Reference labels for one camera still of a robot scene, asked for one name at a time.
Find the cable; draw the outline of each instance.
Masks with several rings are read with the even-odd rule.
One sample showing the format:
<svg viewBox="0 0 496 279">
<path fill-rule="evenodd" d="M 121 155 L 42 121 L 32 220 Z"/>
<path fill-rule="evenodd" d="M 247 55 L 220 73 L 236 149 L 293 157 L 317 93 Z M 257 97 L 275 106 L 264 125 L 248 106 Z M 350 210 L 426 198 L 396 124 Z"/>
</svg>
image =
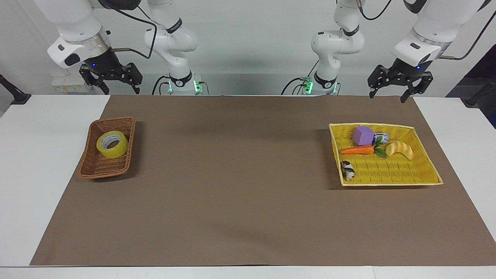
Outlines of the cable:
<svg viewBox="0 0 496 279">
<path fill-rule="evenodd" d="M 152 95 L 154 95 L 154 94 L 155 94 L 155 89 L 157 89 L 157 85 L 158 85 L 158 83 L 159 83 L 159 82 L 160 82 L 163 78 L 170 78 L 170 77 L 169 77 L 168 75 L 163 75 L 163 76 L 159 77 L 159 78 L 157 79 L 157 81 L 155 82 L 155 85 L 153 86 Z"/>
<path fill-rule="evenodd" d="M 150 59 L 150 58 L 152 57 L 153 46 L 155 45 L 155 38 L 157 38 L 157 25 L 156 25 L 155 23 L 151 22 L 151 21 L 146 21 L 146 20 L 143 20 L 143 19 L 141 19 L 141 18 L 137 18 L 137 17 L 135 17 L 135 16 L 132 16 L 132 15 L 130 15 L 130 14 L 127 14 L 127 13 L 125 13 L 125 12 L 123 12 L 123 11 L 121 11 L 121 10 L 119 10 L 119 9 L 115 8 L 115 7 L 113 7 L 112 5 L 110 5 L 110 4 L 107 2 L 107 0 L 101 0 L 101 2 L 103 2 L 103 4 L 105 4 L 106 6 L 110 7 L 112 10 L 114 10 L 114 11 L 116 11 L 116 12 L 118 12 L 118 13 L 122 14 L 122 15 L 125 15 L 125 16 L 127 16 L 127 17 L 129 17 L 129 18 L 132 18 L 132 19 L 134 19 L 134 20 L 137 20 L 137 21 L 139 21 L 139 22 L 143 22 L 143 23 L 150 24 L 150 25 L 152 25 L 152 26 L 153 26 L 153 28 L 155 29 L 155 31 L 154 31 L 154 33 L 153 33 L 152 45 L 150 46 L 150 52 L 148 53 L 148 56 L 146 56 L 146 55 L 144 55 L 143 53 L 141 53 L 141 52 L 139 52 L 139 51 L 137 51 L 137 50 L 134 50 L 134 49 L 132 49 L 132 48 L 116 48 L 116 49 L 112 49 L 112 51 L 113 51 L 113 52 L 124 52 L 124 51 L 131 51 L 131 52 L 137 53 L 137 54 L 139 54 L 139 55 L 141 55 L 141 56 L 145 57 L 146 59 Z M 139 9 L 141 10 L 141 12 L 142 12 L 142 13 L 144 13 L 144 14 L 146 15 L 146 17 L 148 17 L 148 18 L 151 20 L 151 18 L 150 18 L 150 17 L 149 17 L 149 16 L 148 16 L 148 15 L 147 15 L 147 14 L 146 14 L 146 13 L 145 13 L 145 12 L 144 12 L 141 8 L 139 8 Z"/>
<path fill-rule="evenodd" d="M 164 85 L 164 84 L 169 84 L 169 82 L 168 82 L 168 81 L 163 82 L 163 83 L 161 83 L 161 84 L 158 86 L 158 94 L 159 94 L 159 95 L 162 95 L 162 85 Z"/>
<path fill-rule="evenodd" d="M 295 94 L 296 88 L 298 88 L 298 87 L 299 87 L 300 89 L 302 89 L 302 86 L 303 86 L 303 85 L 301 85 L 301 84 L 296 85 L 296 86 L 295 86 L 295 88 L 293 89 L 293 93 L 291 93 L 291 95 L 294 95 L 294 94 Z"/>
<path fill-rule="evenodd" d="M 205 81 L 200 81 L 198 84 L 205 84 L 205 86 L 207 87 L 207 93 L 208 95 L 210 95 L 210 90 L 208 90 L 208 84 Z"/>
<path fill-rule="evenodd" d="M 439 57 L 439 59 L 447 59 L 447 60 L 463 60 L 463 59 L 465 59 L 472 52 L 472 50 L 474 49 L 475 45 L 477 45 L 477 42 L 482 37 L 482 34 L 484 34 L 484 31 L 487 29 L 487 27 L 489 26 L 489 24 L 491 23 L 491 21 L 493 20 L 493 18 L 495 17 L 495 15 L 496 15 L 496 11 L 494 11 L 493 15 L 489 18 L 489 20 L 487 21 L 486 25 L 484 26 L 484 28 L 482 28 L 482 31 L 477 36 L 477 39 L 475 39 L 474 43 L 472 44 L 472 46 L 470 47 L 470 49 L 467 51 L 467 53 L 464 56 L 462 56 L 462 57 L 454 57 L 454 56 L 441 55 Z"/>
<path fill-rule="evenodd" d="M 297 77 L 297 78 L 294 78 L 292 79 L 290 82 L 288 82 L 288 84 L 286 84 L 286 86 L 284 87 L 284 89 L 282 90 L 281 92 L 281 95 L 284 95 L 284 91 L 286 91 L 286 89 L 289 87 L 289 85 L 297 80 L 302 80 L 301 77 Z"/>
<path fill-rule="evenodd" d="M 364 8 L 362 7 L 362 1 L 360 0 L 357 0 L 357 5 L 358 5 L 358 9 L 360 10 L 360 13 L 362 14 L 362 16 L 366 19 L 366 20 L 376 20 L 378 19 L 387 9 L 387 7 L 389 6 L 389 4 L 391 4 L 391 0 L 389 0 L 386 4 L 386 6 L 384 7 L 384 9 L 382 9 L 382 11 L 380 12 L 379 15 L 377 15 L 376 17 L 373 17 L 373 18 L 369 18 L 367 17 L 365 14 L 364 14 Z"/>
<path fill-rule="evenodd" d="M 311 74 L 311 72 L 313 72 L 313 69 L 315 69 L 315 67 L 317 67 L 318 61 L 319 61 L 319 60 L 317 60 L 317 62 L 315 62 L 315 65 L 313 65 L 312 69 L 311 69 L 311 70 L 310 70 L 310 72 L 307 74 L 307 77 L 310 77 L 310 74 Z M 299 95 L 299 94 L 300 94 L 300 90 L 303 88 L 304 83 L 305 83 L 305 82 L 302 82 L 302 86 L 300 87 L 300 89 L 298 89 L 298 93 L 297 93 L 296 95 Z"/>
</svg>

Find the black and white toy animal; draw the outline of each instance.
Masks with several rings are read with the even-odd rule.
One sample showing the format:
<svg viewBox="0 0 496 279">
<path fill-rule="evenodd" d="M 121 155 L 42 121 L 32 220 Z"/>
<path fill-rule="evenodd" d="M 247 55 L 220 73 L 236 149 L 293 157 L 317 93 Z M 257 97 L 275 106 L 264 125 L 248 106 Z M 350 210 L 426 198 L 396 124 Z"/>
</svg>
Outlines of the black and white toy animal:
<svg viewBox="0 0 496 279">
<path fill-rule="evenodd" d="M 343 173 L 343 177 L 346 179 L 346 181 L 350 181 L 355 178 L 355 170 L 353 169 L 351 163 L 348 161 L 341 162 L 341 172 Z"/>
</svg>

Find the purple cube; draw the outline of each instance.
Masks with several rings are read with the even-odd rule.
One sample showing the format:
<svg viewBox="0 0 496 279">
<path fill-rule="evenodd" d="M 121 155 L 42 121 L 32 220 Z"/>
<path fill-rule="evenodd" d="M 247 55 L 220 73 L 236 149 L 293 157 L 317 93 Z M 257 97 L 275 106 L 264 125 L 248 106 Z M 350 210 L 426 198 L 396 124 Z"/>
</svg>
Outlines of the purple cube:
<svg viewBox="0 0 496 279">
<path fill-rule="evenodd" d="M 353 131 L 353 140 L 358 145 L 369 145 L 372 144 L 374 135 L 374 131 L 372 131 L 369 127 L 358 126 L 355 127 L 355 130 Z"/>
</svg>

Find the tape roll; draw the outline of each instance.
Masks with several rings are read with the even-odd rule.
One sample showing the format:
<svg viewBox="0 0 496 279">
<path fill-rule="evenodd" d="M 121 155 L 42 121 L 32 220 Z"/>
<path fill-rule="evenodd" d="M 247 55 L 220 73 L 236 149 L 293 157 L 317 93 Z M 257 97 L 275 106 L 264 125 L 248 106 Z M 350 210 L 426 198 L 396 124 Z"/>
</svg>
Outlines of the tape roll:
<svg viewBox="0 0 496 279">
<path fill-rule="evenodd" d="M 109 148 L 110 144 L 118 141 L 117 145 Z M 110 131 L 103 134 L 96 141 L 96 148 L 108 159 L 115 159 L 124 155 L 129 142 L 124 134 L 119 131 Z"/>
</svg>

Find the white table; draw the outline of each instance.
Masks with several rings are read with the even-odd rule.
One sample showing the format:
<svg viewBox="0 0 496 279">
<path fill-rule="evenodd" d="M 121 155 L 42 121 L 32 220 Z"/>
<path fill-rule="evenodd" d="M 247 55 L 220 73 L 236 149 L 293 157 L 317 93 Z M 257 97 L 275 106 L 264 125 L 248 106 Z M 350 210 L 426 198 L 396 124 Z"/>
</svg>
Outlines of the white table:
<svg viewBox="0 0 496 279">
<path fill-rule="evenodd" d="M 78 164 L 89 124 L 108 100 L 34 95 L 0 118 L 0 278 L 496 278 L 496 266 L 27 267 Z M 495 238 L 496 130 L 459 99 L 415 101 Z"/>
</svg>

